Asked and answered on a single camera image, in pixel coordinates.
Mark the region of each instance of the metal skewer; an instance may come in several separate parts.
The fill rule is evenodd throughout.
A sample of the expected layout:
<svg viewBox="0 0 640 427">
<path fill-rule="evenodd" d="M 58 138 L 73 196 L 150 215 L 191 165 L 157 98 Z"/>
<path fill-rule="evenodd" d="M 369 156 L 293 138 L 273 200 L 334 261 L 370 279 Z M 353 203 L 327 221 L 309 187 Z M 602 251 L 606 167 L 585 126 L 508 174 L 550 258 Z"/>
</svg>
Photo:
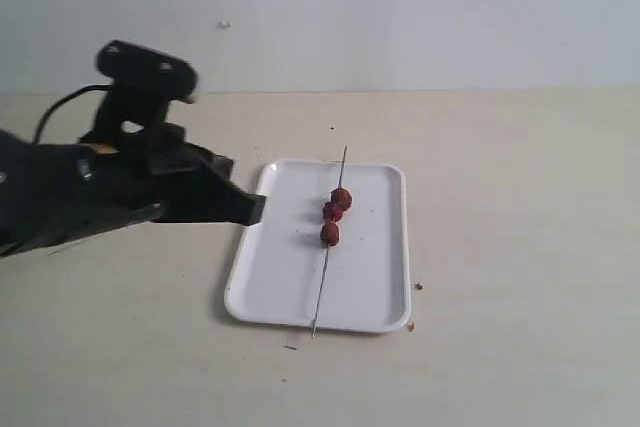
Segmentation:
<svg viewBox="0 0 640 427">
<path fill-rule="evenodd" d="M 344 152 L 342 153 L 342 163 L 340 164 L 340 178 L 338 179 L 338 188 L 342 187 L 342 177 L 344 176 L 344 162 L 347 160 L 347 146 L 344 146 Z M 327 275 L 327 266 L 329 265 L 329 250 L 331 247 L 327 245 L 327 251 L 324 255 L 324 266 L 322 267 L 322 280 L 320 281 L 320 290 L 318 291 L 318 301 L 316 302 L 316 315 L 313 317 L 313 324 L 311 325 L 311 338 L 316 336 L 316 327 L 318 324 L 318 313 L 320 312 L 320 300 L 322 299 L 322 289 L 324 287 L 324 278 Z"/>
</svg>

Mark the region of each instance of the robotic arm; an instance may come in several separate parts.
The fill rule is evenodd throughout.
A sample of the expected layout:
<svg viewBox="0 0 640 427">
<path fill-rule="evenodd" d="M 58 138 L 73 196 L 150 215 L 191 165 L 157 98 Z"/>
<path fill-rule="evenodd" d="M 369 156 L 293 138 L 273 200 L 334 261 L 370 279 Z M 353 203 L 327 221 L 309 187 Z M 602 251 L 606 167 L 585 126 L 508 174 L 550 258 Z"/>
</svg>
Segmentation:
<svg viewBox="0 0 640 427">
<path fill-rule="evenodd" d="M 189 64 L 113 41 L 97 66 L 113 83 L 82 89 L 106 95 L 77 144 L 40 145 L 44 122 L 32 143 L 0 130 L 0 257 L 146 221 L 260 222 L 266 198 L 229 180 L 234 162 L 165 122 L 195 88 Z M 141 129 L 123 131 L 126 121 Z"/>
</svg>

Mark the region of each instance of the black cable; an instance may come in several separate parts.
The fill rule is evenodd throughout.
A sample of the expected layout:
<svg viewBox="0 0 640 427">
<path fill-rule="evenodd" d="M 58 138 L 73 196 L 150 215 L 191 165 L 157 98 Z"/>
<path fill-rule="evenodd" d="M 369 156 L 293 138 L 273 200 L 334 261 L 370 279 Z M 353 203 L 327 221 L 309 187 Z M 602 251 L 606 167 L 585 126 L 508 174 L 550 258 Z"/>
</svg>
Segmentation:
<svg viewBox="0 0 640 427">
<path fill-rule="evenodd" d="M 101 90 L 104 92 L 107 89 L 109 89 L 108 85 L 87 85 L 86 87 L 76 90 L 73 94 L 69 94 L 66 97 L 60 99 L 58 102 L 49 107 L 40 118 L 40 122 L 38 122 L 38 127 L 36 128 L 36 133 L 33 135 L 33 141 L 31 143 L 33 145 L 40 143 L 40 137 L 42 137 L 42 132 L 44 131 L 44 128 L 49 121 L 49 117 L 51 117 L 53 113 L 64 104 L 75 99 L 76 97 L 80 97 L 81 95 L 86 94 L 87 92 L 93 92 L 94 90 Z"/>
</svg>

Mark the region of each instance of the white tray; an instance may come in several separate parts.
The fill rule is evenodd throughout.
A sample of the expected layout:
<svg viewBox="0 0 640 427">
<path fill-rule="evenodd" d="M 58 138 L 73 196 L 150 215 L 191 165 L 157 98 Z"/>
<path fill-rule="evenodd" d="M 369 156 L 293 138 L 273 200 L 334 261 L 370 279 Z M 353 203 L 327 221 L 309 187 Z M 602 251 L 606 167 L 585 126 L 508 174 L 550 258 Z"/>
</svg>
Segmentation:
<svg viewBox="0 0 640 427">
<path fill-rule="evenodd" d="M 339 174 L 336 162 L 282 159 L 264 168 L 262 222 L 245 229 L 225 290 L 231 315 L 311 326 L 325 253 L 322 206 Z M 347 163 L 343 185 L 353 206 L 338 223 L 318 328 L 398 329 L 411 311 L 404 174 L 391 165 Z"/>
</svg>

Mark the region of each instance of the beige table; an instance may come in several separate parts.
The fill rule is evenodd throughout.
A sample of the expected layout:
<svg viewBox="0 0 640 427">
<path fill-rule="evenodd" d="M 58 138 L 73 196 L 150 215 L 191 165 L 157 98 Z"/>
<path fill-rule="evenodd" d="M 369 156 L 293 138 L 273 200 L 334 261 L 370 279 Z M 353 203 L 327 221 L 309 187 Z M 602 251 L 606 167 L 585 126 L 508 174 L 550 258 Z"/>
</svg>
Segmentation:
<svg viewBox="0 0 640 427">
<path fill-rule="evenodd" d="M 29 136 L 54 98 L 5 96 L 0 125 Z M 97 98 L 45 139 L 84 133 Z M 0 262 L 0 425 L 633 425 L 639 105 L 640 89 L 176 105 L 243 187 L 270 160 L 345 142 L 353 161 L 403 169 L 415 332 L 236 323 L 222 290 L 238 228 L 136 226 Z"/>
</svg>

